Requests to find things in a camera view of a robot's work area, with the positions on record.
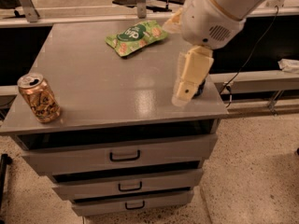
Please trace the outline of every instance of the cabinet top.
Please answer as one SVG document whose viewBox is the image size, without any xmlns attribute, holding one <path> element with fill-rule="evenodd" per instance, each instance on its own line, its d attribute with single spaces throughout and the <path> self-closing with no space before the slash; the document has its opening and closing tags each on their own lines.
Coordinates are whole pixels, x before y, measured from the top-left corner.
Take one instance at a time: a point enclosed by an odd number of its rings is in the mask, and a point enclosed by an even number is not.
<svg viewBox="0 0 299 224">
<path fill-rule="evenodd" d="M 224 117 L 226 108 L 209 77 L 200 97 L 185 107 L 172 105 L 178 55 L 191 47 L 181 35 L 168 35 L 166 40 L 128 58 L 119 57 L 106 44 L 107 35 L 123 32 L 137 22 L 55 24 L 31 72 L 41 73 L 48 80 L 62 115 L 51 123 L 41 124 L 18 94 L 0 134 Z"/>
</svg>

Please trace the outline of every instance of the snack bag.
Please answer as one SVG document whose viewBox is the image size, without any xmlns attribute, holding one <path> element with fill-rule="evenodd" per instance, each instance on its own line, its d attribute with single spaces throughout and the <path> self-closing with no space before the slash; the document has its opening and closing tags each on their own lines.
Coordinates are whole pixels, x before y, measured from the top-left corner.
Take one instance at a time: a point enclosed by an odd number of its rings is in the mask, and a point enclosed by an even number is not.
<svg viewBox="0 0 299 224">
<path fill-rule="evenodd" d="M 107 36 L 105 41 L 123 57 L 166 37 L 157 21 L 142 21 L 121 34 Z"/>
</svg>

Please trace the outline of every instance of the drawer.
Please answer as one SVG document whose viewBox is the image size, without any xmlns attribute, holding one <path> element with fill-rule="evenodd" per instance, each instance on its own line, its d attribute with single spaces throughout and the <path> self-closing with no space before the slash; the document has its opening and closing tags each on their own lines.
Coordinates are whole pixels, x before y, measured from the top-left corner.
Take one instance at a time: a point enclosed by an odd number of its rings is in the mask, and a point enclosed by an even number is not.
<svg viewBox="0 0 299 224">
<path fill-rule="evenodd" d="M 202 175 L 202 169 L 195 169 L 150 175 L 118 176 L 60 184 L 53 189 L 62 200 L 74 201 L 93 197 L 194 187 L 198 185 Z"/>
<path fill-rule="evenodd" d="M 63 175 L 208 159 L 216 134 L 26 151 L 39 175 Z"/>
<path fill-rule="evenodd" d="M 77 203 L 72 208 L 78 216 L 92 216 L 112 212 L 142 210 L 152 207 L 183 205 L 192 200 L 193 191 L 179 191 L 166 194 L 120 198 L 117 200 Z"/>
</svg>

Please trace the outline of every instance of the drawer handle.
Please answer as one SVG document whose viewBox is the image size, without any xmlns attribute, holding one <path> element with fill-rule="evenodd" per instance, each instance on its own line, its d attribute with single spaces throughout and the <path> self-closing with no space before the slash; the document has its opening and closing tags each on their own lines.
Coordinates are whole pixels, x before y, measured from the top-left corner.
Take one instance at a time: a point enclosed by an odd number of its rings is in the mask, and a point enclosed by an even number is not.
<svg viewBox="0 0 299 224">
<path fill-rule="evenodd" d="M 129 158 L 129 159 L 119 159 L 119 160 L 116 160 L 113 158 L 113 153 L 110 152 L 110 160 L 111 161 L 114 161 L 114 162 L 118 162 L 118 161 L 136 161 L 140 158 L 140 150 L 137 151 L 137 156 L 136 157 L 132 157 L 132 158 Z"/>
<path fill-rule="evenodd" d="M 146 205 L 146 203 L 144 201 L 142 201 L 142 205 L 138 206 L 138 207 L 129 207 L 128 203 L 125 203 L 125 209 L 127 209 L 127 210 L 142 209 L 145 205 Z"/>
<path fill-rule="evenodd" d="M 125 191 L 135 191 L 135 190 L 141 190 L 142 189 L 142 182 L 139 182 L 139 187 L 135 189 L 122 189 L 121 184 L 119 183 L 119 191 L 125 192 Z"/>
</svg>

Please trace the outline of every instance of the soda can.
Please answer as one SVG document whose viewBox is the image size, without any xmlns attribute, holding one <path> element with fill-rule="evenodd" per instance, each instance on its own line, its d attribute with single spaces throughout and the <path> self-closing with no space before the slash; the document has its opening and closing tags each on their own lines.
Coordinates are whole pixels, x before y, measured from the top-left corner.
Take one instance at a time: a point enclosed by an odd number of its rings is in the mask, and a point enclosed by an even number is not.
<svg viewBox="0 0 299 224">
<path fill-rule="evenodd" d="M 54 93 L 48 81 L 38 73 L 29 73 L 18 80 L 19 93 L 32 112 L 41 123 L 48 123 L 60 116 L 61 108 L 58 106 Z"/>
</svg>

